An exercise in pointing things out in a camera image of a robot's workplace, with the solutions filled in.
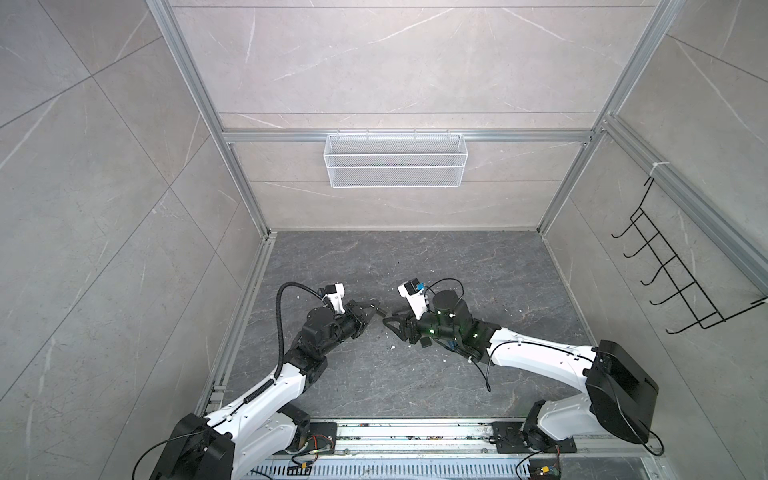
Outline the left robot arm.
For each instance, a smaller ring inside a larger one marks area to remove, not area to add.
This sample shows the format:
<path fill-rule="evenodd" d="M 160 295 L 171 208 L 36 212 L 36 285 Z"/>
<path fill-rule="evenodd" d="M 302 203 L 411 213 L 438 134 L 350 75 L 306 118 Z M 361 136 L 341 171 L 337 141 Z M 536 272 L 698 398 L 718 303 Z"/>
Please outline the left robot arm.
<path fill-rule="evenodd" d="M 301 449 L 311 417 L 292 401 L 319 379 L 331 350 L 385 315 L 377 300 L 351 300 L 342 313 L 312 309 L 279 369 L 223 408 L 178 421 L 149 477 L 240 479 L 279 451 Z"/>

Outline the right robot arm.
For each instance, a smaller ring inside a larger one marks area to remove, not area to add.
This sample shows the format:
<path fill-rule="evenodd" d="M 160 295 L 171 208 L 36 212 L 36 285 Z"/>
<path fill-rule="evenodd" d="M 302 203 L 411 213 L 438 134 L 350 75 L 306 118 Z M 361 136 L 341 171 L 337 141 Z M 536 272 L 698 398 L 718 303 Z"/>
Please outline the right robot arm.
<path fill-rule="evenodd" d="M 493 366 L 525 370 L 576 389 L 555 401 L 540 400 L 520 428 L 523 445 L 546 451 L 574 437 L 611 434 L 648 446 L 659 387 L 618 343 L 567 345 L 516 333 L 474 317 L 453 290 L 426 296 L 401 290 L 409 307 L 384 319 L 402 341 L 437 344 L 466 358 L 484 376 Z"/>

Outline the aluminium front rail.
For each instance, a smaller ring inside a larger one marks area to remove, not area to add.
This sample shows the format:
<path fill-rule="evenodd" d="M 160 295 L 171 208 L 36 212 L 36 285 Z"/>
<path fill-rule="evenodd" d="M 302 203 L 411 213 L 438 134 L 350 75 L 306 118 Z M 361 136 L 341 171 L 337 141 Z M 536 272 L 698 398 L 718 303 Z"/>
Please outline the aluminium front rail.
<path fill-rule="evenodd" d="M 576 453 L 500 454 L 493 418 L 316 419 L 338 423 L 333 452 L 279 451 L 240 479 L 672 479 L 664 458 L 603 434 Z"/>

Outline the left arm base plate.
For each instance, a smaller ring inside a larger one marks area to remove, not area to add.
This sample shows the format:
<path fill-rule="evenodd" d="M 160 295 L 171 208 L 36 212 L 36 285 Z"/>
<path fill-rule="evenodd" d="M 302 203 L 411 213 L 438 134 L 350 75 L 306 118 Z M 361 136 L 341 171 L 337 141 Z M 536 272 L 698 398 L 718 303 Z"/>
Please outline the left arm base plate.
<path fill-rule="evenodd" d="M 319 447 L 328 447 L 333 452 L 337 431 L 337 422 L 311 421 L 307 426 L 297 430 L 296 436 L 283 450 L 283 453 L 293 455 L 299 452 L 309 452 Z"/>

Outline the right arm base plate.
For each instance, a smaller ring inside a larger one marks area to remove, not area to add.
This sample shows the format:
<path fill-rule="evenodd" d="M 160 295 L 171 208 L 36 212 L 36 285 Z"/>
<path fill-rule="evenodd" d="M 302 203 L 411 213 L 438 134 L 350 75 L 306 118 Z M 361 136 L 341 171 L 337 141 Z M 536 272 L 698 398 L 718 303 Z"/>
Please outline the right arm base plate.
<path fill-rule="evenodd" d="M 572 437 L 556 441 L 541 433 L 536 427 L 528 428 L 522 421 L 496 421 L 491 423 L 492 434 L 489 442 L 500 454 L 576 453 L 577 447 Z"/>

